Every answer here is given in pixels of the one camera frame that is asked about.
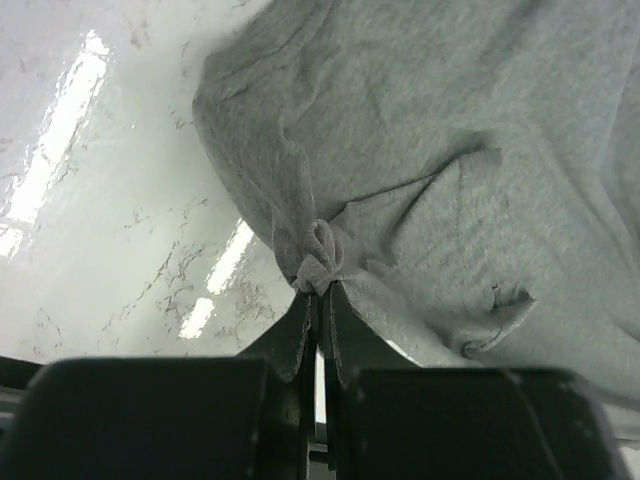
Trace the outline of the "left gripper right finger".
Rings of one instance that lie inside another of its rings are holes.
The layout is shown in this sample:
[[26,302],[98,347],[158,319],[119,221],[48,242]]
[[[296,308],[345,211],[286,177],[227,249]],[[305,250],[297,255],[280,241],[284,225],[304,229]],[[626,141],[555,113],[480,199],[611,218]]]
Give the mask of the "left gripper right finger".
[[328,463],[340,479],[616,479],[593,389],[540,368],[421,368],[323,298]]

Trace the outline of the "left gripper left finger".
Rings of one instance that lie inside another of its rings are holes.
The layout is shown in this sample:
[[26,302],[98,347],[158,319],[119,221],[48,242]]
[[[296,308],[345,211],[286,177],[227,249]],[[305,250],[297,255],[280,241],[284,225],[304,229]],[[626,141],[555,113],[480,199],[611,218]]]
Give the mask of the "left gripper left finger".
[[41,367],[1,439],[5,479],[304,479],[317,300],[232,357],[95,357]]

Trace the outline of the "grey t shirt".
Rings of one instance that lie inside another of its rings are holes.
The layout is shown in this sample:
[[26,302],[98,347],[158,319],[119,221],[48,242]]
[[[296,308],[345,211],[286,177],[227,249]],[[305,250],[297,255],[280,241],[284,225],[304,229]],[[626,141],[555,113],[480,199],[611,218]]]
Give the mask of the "grey t shirt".
[[210,54],[199,137],[301,291],[423,364],[639,404],[639,5],[275,1]]

